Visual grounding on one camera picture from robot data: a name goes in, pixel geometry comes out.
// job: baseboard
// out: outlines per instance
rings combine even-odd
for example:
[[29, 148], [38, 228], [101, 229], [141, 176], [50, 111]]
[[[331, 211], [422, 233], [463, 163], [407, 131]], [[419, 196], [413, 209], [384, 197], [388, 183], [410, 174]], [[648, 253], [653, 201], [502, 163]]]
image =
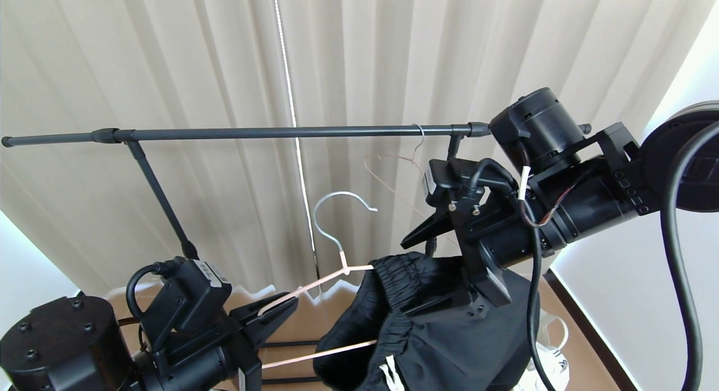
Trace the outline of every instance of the baseboard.
[[632, 383], [632, 380], [629, 378], [626, 371], [624, 371], [624, 368], [619, 363], [619, 360], [617, 360], [614, 353], [612, 353], [602, 337], [600, 337], [597, 330], [594, 328], [594, 325], [591, 324], [590, 320], [586, 317], [584, 312], [582, 312], [582, 309], [580, 309], [580, 306], [577, 305], [575, 299], [570, 296], [564, 284], [562, 284], [559, 279], [557, 279], [557, 276], [554, 275], [552, 269], [549, 269], [549, 271], [544, 274], [544, 278], [547, 280], [547, 283], [549, 283], [552, 290], [554, 290], [554, 293], [557, 295], [557, 298], [559, 298], [559, 301], [562, 302], [564, 307], [570, 313], [572, 319], [575, 320], [577, 326], [580, 330], [582, 330], [582, 333], [589, 341], [591, 347], [597, 353], [597, 356], [600, 358], [602, 363], [604, 363], [604, 367], [607, 368], [609, 374], [612, 378], [614, 378], [614, 382], [617, 383], [619, 389], [622, 391], [637, 391], [636, 386]]

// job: wooden floor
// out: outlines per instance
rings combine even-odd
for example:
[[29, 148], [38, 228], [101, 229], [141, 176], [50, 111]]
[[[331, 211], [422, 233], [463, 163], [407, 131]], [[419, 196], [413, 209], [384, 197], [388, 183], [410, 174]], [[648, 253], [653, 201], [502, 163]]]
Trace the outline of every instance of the wooden floor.
[[[143, 289], [137, 294], [138, 304], [146, 309], [152, 298], [159, 291], [159, 286]], [[615, 391], [619, 388], [604, 368], [600, 358], [591, 348], [590, 343], [580, 332], [575, 322], [562, 306], [562, 302], [555, 296], [544, 279], [539, 288], [542, 309], [550, 314], [557, 315], [567, 322], [570, 329], [570, 338], [563, 348], [565, 357], [570, 363], [570, 384], [567, 391]], [[325, 294], [321, 303], [313, 302], [309, 297], [300, 299], [298, 311], [293, 314], [285, 324], [270, 338], [271, 342], [289, 342], [290, 340], [317, 340], [322, 337], [344, 312], [354, 298], [354, 293], [347, 288], [340, 288], [331, 294]], [[230, 310], [251, 302], [253, 296], [246, 292], [234, 292], [229, 298], [226, 309]], [[124, 299], [124, 291], [108, 297], [115, 309], [118, 319], [129, 316], [128, 307]], [[562, 339], [562, 325], [558, 322], [550, 324], [550, 339], [557, 344]], [[136, 325], [122, 328], [126, 343], [131, 353], [139, 350]], [[259, 357], [264, 363], [285, 360], [305, 354], [313, 353], [314, 347], [266, 348], [260, 350]], [[297, 376], [314, 376], [311, 361], [294, 363], [293, 365], [279, 366], [263, 371], [263, 378], [297, 378]], [[217, 386], [219, 389], [236, 389], [232, 384], [225, 383]], [[263, 391], [316, 391], [326, 390], [320, 383], [267, 385]]]

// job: silver metal hook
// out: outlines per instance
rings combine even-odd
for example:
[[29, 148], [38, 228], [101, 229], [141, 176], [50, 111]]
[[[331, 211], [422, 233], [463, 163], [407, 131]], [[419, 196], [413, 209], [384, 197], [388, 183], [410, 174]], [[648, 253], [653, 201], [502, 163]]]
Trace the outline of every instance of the silver metal hook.
[[337, 245], [337, 248], [339, 248], [339, 251], [340, 251], [340, 252], [344, 252], [344, 249], [342, 248], [342, 244], [339, 243], [339, 240], [337, 240], [337, 238], [332, 237], [332, 235], [329, 235], [329, 233], [325, 232], [325, 230], [323, 230], [322, 228], [320, 228], [319, 224], [317, 223], [317, 210], [319, 209], [319, 206], [320, 206], [320, 205], [322, 204], [322, 202], [324, 202], [326, 199], [329, 199], [330, 197], [334, 197], [334, 196], [352, 196], [352, 197], [354, 197], [355, 199], [357, 199], [358, 201], [362, 202], [362, 205], [364, 205], [364, 207], [365, 207], [366, 209], [368, 209], [368, 210], [370, 210], [370, 211], [377, 211], [377, 209], [375, 209], [374, 207], [370, 207], [370, 205], [367, 204], [367, 202], [365, 202], [364, 199], [362, 199], [362, 197], [357, 196], [356, 194], [354, 194], [354, 193], [352, 193], [352, 192], [331, 192], [331, 193], [329, 193], [329, 194], [326, 194], [326, 195], [325, 195], [324, 197], [322, 197], [321, 199], [319, 199], [319, 201], [317, 202], [317, 204], [315, 204], [314, 210], [313, 210], [313, 212], [312, 212], [312, 219], [313, 219], [314, 222], [315, 222], [315, 227], [317, 228], [317, 230], [319, 231], [319, 233], [321, 233], [322, 235], [324, 235], [325, 237], [327, 237], [329, 240], [331, 240], [332, 242], [334, 242], [334, 243]]
[[419, 124], [413, 124], [413, 125], [416, 125], [417, 128], [419, 128], [419, 132], [422, 133], [422, 141], [420, 141], [419, 145], [414, 147], [414, 152], [412, 153], [412, 160], [414, 161], [414, 156], [417, 155], [417, 150], [419, 149], [419, 147], [422, 146], [422, 144], [424, 144], [424, 130], [422, 129], [422, 126]]

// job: white wall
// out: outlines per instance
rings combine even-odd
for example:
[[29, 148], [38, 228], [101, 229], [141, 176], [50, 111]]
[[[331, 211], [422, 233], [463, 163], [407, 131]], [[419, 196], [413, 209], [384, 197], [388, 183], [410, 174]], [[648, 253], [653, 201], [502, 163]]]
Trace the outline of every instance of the white wall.
[[[719, 4], [714, 6], [644, 136], [677, 110], [719, 99]], [[719, 389], [719, 213], [678, 211], [681, 250], [704, 340], [701, 389]], [[572, 292], [640, 389], [680, 389], [686, 340], [658, 213], [574, 243], [552, 270]]]
[[[78, 288], [0, 211], [0, 335], [33, 307]], [[0, 389], [10, 386], [0, 370]]]

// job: beige curtain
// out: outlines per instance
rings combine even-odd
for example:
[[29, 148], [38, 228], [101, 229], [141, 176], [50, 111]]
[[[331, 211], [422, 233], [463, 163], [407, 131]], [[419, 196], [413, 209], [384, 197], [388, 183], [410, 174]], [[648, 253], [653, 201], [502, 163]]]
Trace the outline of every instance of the beige curtain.
[[[549, 86], [577, 122], [641, 131], [716, 0], [2, 0], [2, 133], [487, 122]], [[280, 41], [281, 22], [284, 37]], [[293, 111], [285, 78], [285, 58]], [[416, 158], [446, 156], [426, 138]], [[365, 170], [418, 138], [300, 142], [311, 210], [352, 263], [403, 250], [423, 220]], [[295, 141], [145, 143], [201, 258], [250, 290], [315, 276]], [[77, 285], [123, 286], [179, 253], [122, 145], [3, 148], [0, 207]], [[460, 156], [501, 161], [492, 138]], [[368, 166], [421, 213], [421, 174]], [[314, 235], [321, 274], [336, 248]], [[457, 253], [440, 240], [439, 254]]]

